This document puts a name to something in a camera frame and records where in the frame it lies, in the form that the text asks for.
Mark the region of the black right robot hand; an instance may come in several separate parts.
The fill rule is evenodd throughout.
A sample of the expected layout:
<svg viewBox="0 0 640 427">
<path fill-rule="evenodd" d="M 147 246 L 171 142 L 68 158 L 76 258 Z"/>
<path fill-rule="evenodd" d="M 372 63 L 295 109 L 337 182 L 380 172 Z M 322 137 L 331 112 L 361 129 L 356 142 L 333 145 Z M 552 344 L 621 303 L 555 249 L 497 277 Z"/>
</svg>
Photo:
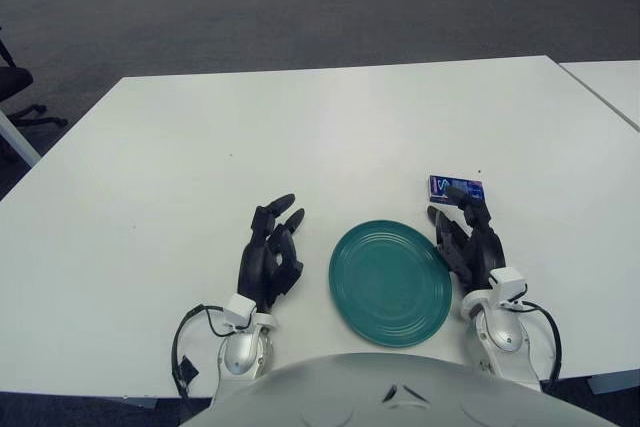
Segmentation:
<svg viewBox="0 0 640 427">
<path fill-rule="evenodd" d="M 465 222 L 472 230 L 467 235 L 442 210 L 428 206 L 427 216 L 436 230 L 437 251 L 458 277 L 465 294 L 489 289 L 490 271 L 505 267 L 506 261 L 501 241 L 490 226 L 491 215 L 486 203 L 451 185 L 446 187 L 445 194 L 463 211 Z"/>
</svg>

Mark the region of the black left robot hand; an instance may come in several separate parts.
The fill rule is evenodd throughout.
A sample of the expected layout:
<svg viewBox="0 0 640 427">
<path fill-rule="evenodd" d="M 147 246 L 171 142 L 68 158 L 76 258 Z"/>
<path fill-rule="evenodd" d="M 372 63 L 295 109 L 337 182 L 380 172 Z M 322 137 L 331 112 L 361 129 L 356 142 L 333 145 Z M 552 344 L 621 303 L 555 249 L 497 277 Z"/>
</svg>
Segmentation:
<svg viewBox="0 0 640 427">
<path fill-rule="evenodd" d="M 257 206 L 251 222 L 251 237 L 242 252 L 237 293 L 251 299 L 256 311 L 270 314 L 276 299 L 286 295 L 303 271 L 293 234 L 304 220 L 305 210 L 296 210 L 284 223 L 277 218 L 295 202 L 293 193 L 266 206 Z"/>
</svg>

